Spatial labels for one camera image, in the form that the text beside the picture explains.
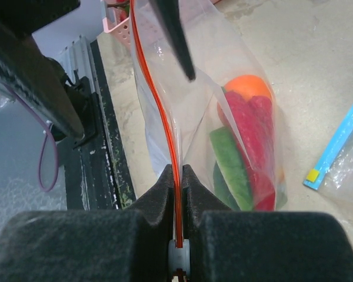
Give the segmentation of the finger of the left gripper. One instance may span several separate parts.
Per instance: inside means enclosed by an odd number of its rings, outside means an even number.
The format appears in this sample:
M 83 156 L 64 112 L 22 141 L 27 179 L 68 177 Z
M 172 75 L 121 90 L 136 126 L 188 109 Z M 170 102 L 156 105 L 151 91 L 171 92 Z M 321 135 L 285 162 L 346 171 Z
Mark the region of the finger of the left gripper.
M 185 76 L 194 81 L 196 73 L 181 23 L 179 1 L 150 0 L 149 3 Z

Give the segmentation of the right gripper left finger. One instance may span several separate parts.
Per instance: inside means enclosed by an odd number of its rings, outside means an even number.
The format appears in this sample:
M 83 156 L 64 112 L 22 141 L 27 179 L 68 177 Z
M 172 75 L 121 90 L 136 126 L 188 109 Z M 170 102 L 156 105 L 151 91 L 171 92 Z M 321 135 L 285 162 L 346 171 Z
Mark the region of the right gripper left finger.
M 173 176 L 123 210 L 29 211 L 0 234 L 0 281 L 170 281 Z

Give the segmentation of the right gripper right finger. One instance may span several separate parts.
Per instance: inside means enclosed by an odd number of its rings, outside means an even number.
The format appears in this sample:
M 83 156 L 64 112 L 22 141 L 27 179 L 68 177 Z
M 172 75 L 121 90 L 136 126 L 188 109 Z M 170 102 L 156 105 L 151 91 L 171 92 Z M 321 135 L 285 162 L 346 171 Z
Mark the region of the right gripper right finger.
M 304 211 L 232 211 L 182 169 L 191 281 L 353 281 L 353 248 L 338 220 Z

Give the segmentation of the pink plastic basket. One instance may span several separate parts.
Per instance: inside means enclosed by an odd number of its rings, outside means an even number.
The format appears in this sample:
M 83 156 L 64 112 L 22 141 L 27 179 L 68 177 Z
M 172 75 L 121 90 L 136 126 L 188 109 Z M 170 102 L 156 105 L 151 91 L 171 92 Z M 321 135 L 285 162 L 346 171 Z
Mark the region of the pink plastic basket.
M 119 8 L 114 8 L 114 4 L 116 1 L 101 1 L 103 30 L 116 38 L 127 50 L 130 50 L 129 18 Z

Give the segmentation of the orange fake orange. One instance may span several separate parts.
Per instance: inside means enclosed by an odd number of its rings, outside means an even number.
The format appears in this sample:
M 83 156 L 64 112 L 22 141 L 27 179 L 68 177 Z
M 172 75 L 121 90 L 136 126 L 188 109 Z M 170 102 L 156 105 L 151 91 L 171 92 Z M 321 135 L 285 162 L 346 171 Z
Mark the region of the orange fake orange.
M 231 79 L 224 85 L 224 89 L 240 94 L 246 101 L 254 96 L 264 96 L 272 99 L 272 92 L 266 82 L 255 75 L 241 75 Z

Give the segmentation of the zip bag with orange watermelon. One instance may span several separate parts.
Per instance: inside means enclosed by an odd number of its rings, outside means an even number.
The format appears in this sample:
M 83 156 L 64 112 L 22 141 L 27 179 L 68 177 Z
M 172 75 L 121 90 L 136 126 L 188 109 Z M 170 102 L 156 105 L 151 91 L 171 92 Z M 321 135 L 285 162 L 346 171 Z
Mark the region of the zip bag with orange watermelon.
M 130 20 L 136 89 L 151 165 L 190 165 L 232 210 L 274 211 L 287 202 L 273 91 L 239 32 L 210 1 L 181 1 L 196 79 L 181 69 L 149 1 Z M 272 99 L 246 101 L 224 89 L 241 75 L 262 78 Z

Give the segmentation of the zip bag with fake fruit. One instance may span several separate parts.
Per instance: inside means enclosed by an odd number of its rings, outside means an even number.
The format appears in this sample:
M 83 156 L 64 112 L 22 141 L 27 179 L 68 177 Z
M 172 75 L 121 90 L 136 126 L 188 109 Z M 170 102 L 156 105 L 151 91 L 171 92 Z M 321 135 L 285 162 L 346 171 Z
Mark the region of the zip bag with fake fruit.
M 353 212 L 353 105 L 303 185 Z

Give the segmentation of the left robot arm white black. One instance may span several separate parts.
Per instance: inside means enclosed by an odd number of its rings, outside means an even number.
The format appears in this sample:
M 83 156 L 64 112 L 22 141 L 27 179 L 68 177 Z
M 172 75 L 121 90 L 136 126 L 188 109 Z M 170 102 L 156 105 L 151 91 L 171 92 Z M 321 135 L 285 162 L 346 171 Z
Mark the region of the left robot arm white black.
M 80 1 L 0 1 L 0 83 L 26 100 L 67 136 L 84 128 L 32 33 L 79 8 Z

